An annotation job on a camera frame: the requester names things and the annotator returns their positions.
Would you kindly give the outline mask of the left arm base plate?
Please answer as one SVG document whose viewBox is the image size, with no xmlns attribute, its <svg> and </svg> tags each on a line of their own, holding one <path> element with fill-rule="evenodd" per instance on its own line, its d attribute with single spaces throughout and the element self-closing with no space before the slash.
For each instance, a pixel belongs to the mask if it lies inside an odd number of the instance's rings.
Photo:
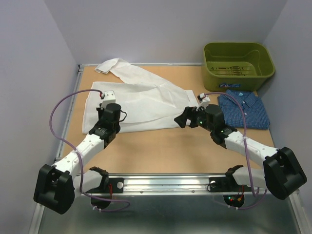
<svg viewBox="0 0 312 234">
<path fill-rule="evenodd" d="M 110 188 L 113 194 L 123 193 L 124 178 L 122 177 L 107 177 L 102 179 L 100 184 L 93 186 L 91 189 L 85 190 L 87 193 L 108 194 Z"/>
</svg>

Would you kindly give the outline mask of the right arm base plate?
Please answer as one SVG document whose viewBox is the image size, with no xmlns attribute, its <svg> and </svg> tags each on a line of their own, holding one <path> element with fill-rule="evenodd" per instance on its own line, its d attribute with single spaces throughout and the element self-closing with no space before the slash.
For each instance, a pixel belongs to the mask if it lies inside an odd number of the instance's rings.
<svg viewBox="0 0 312 234">
<path fill-rule="evenodd" d="M 238 185 L 234 179 L 227 177 L 211 177 L 207 185 L 207 190 L 212 193 L 218 192 L 251 192 L 251 188 L 244 185 Z"/>
</svg>

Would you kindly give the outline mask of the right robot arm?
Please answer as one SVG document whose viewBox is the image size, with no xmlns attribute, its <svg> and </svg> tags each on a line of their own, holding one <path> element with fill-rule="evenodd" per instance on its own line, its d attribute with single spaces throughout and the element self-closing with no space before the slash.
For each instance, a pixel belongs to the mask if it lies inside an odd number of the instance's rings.
<svg viewBox="0 0 312 234">
<path fill-rule="evenodd" d="M 221 180 L 212 183 L 215 189 L 234 191 L 240 186 L 268 190 L 280 200 L 286 199 L 307 182 L 307 177 L 294 152 L 283 147 L 277 149 L 244 136 L 225 123 L 223 112 L 217 105 L 206 108 L 186 107 L 174 121 L 180 128 L 201 127 L 210 132 L 214 143 L 246 157 L 261 169 L 236 165 L 227 170 Z"/>
</svg>

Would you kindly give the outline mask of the white long sleeve shirt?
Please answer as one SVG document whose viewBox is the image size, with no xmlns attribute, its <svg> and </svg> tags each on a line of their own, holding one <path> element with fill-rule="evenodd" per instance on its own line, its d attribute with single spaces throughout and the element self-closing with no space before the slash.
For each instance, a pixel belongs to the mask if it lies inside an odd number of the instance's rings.
<svg viewBox="0 0 312 234">
<path fill-rule="evenodd" d="M 102 103 L 98 91 L 114 92 L 116 103 L 127 113 L 121 132 L 139 132 L 175 128 L 174 118 L 185 107 L 197 106 L 192 90 L 184 90 L 170 81 L 127 61 L 114 58 L 95 68 L 97 73 L 112 73 L 121 82 L 93 82 L 85 103 L 82 132 L 87 134 L 98 120 L 96 108 Z"/>
</svg>

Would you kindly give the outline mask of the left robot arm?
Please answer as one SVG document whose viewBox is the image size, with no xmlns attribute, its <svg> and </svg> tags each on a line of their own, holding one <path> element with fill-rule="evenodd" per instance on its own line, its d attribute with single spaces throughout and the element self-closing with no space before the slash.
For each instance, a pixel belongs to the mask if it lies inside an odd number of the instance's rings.
<svg viewBox="0 0 312 234">
<path fill-rule="evenodd" d="M 120 105 L 111 103 L 97 110 L 98 121 L 85 139 L 62 160 L 40 168 L 33 197 L 36 203 L 62 215 L 82 192 L 112 191 L 106 170 L 93 167 L 81 172 L 84 164 L 104 150 L 120 131 Z"/>
</svg>

